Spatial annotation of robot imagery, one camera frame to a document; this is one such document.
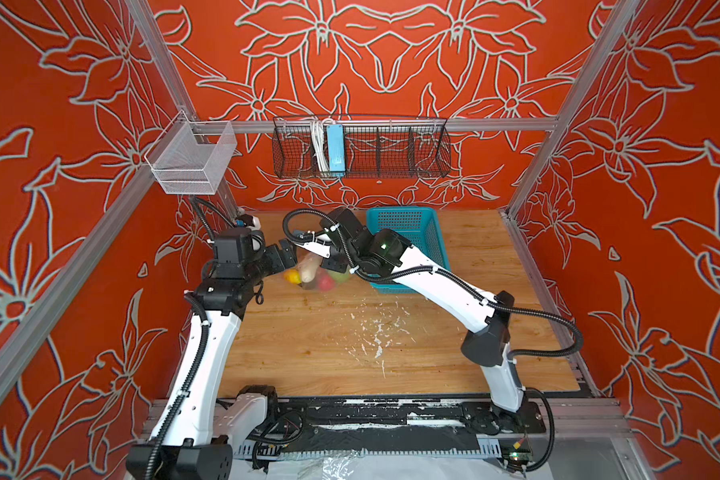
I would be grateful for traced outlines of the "green cabbage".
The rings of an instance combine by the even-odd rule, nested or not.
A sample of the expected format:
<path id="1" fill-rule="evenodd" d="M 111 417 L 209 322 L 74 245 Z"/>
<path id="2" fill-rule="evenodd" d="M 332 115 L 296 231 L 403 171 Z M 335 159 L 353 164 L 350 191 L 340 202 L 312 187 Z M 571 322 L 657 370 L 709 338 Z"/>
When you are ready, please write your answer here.
<path id="1" fill-rule="evenodd" d="M 328 276 L 333 279 L 336 285 L 340 285 L 351 278 L 351 274 L 348 272 L 336 272 L 328 270 L 327 273 Z"/>

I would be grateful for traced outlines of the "orange yellow mango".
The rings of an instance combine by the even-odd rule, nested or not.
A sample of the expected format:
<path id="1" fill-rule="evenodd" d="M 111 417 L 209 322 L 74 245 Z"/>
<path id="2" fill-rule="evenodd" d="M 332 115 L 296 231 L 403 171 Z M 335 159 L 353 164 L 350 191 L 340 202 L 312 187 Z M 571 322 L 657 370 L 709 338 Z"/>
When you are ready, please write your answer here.
<path id="1" fill-rule="evenodd" d="M 293 285 L 300 285 L 302 283 L 300 273 L 295 269 L 287 270 L 283 274 L 284 279 L 293 284 Z"/>

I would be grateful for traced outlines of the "red fruit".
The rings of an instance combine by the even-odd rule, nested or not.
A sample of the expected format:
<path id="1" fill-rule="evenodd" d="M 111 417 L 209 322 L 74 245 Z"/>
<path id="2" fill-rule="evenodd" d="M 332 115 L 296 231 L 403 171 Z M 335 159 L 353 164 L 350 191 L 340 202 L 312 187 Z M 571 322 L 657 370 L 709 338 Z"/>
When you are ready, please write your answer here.
<path id="1" fill-rule="evenodd" d="M 329 275 L 321 275 L 317 278 L 317 287 L 320 291 L 327 292 L 334 289 L 335 286 L 335 281 Z"/>

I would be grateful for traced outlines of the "white radish with leaves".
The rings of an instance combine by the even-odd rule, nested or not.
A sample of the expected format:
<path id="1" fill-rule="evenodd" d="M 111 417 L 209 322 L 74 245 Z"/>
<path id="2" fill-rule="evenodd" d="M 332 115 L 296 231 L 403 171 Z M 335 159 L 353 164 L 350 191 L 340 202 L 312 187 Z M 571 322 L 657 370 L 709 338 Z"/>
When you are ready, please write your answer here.
<path id="1" fill-rule="evenodd" d="M 308 256 L 297 265 L 297 271 L 302 283 L 313 282 L 317 276 L 322 260 L 319 257 Z"/>

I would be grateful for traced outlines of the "clear zip top bag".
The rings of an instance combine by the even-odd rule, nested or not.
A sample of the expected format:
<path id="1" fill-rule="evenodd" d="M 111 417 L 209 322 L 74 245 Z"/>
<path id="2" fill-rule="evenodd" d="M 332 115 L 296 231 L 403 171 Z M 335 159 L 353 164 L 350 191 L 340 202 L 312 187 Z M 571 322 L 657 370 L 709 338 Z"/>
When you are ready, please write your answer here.
<path id="1" fill-rule="evenodd" d="M 318 255 L 315 255 L 315 254 L 313 254 L 313 253 L 308 253 L 304 258 L 306 258 L 306 257 L 308 257 L 308 256 L 319 257 Z M 295 269 L 295 270 L 297 270 L 297 265 L 299 264 L 299 262 L 300 262 L 301 260 L 299 260 L 299 261 L 297 262 L 297 264 L 296 264 L 295 267 L 290 268 L 290 269 Z M 316 276 L 316 278 L 315 278 L 315 280 L 314 280 L 313 282 L 310 282 L 310 283 L 307 283 L 307 284 L 301 283 L 300 285 L 295 285 L 295 286 L 297 286 L 297 287 L 299 287 L 299 288 L 301 288 L 301 289 L 303 289 L 303 290 L 308 290 L 308 291 L 312 291 L 312 290 L 320 291 L 320 290 L 318 289 L 318 287 L 317 287 L 317 278 L 318 278 L 319 276 L 321 276 L 321 275 L 328 275 L 328 273 L 327 273 L 328 270 L 329 270 L 329 269 L 323 268 L 323 267 L 321 266 L 321 264 L 320 264 L 320 268 L 319 268 L 318 271 L 317 271 L 317 276 Z"/>

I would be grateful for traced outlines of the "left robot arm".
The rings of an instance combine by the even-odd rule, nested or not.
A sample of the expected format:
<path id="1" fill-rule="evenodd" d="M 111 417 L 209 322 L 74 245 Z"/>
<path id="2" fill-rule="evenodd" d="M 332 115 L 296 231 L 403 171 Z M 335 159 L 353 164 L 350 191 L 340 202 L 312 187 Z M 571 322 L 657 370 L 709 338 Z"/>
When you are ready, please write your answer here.
<path id="1" fill-rule="evenodd" d="M 215 231 L 205 215 L 220 210 L 190 197 L 189 203 L 213 248 L 201 283 L 184 298 L 191 308 L 191 328 L 176 382 L 149 439 L 132 447 L 127 472 L 135 479 L 227 479 L 233 457 L 250 442 L 251 460 L 263 446 L 282 447 L 297 440 L 303 417 L 282 413 L 269 385 L 243 388 L 226 406 L 224 426 L 214 418 L 223 370 L 250 302 L 263 302 L 263 281 L 297 263 L 293 245 L 267 244 L 257 218 L 225 217 Z"/>

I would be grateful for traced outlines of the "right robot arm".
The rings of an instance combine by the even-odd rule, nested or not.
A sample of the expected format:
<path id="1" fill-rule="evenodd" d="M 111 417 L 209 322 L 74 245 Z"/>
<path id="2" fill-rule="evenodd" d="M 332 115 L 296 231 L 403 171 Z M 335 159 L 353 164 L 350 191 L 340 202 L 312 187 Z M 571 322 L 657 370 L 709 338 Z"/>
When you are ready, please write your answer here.
<path id="1" fill-rule="evenodd" d="M 296 246 L 320 256 L 330 267 L 347 267 L 362 280 L 397 283 L 422 295 L 452 315 L 466 329 L 461 352 L 481 368 L 492 406 L 517 413 L 531 391 L 521 382 L 520 356 L 563 358 L 579 352 L 583 334 L 557 314 L 519 308 L 505 291 L 482 290 L 428 257 L 402 233 L 383 228 L 373 233 L 351 210 L 329 213 L 301 208 L 288 212 L 282 228 Z M 558 350 L 513 349 L 509 321 L 522 315 L 543 318 L 569 330 L 572 343 Z"/>

